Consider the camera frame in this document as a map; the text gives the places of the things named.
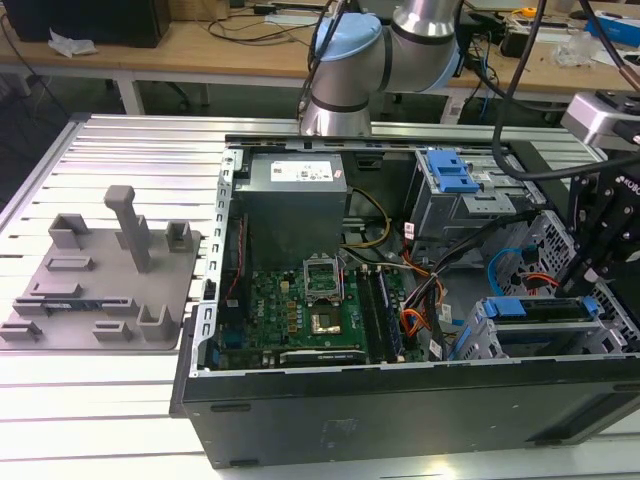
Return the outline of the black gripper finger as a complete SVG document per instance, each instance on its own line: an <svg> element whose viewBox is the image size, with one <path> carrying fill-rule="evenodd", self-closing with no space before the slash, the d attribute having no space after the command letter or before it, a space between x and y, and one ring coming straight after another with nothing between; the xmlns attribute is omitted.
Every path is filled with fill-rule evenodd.
<svg viewBox="0 0 640 480"><path fill-rule="evenodd" d="M581 248L561 268L556 280L556 296L586 296L601 277L606 252L603 248Z"/></svg>

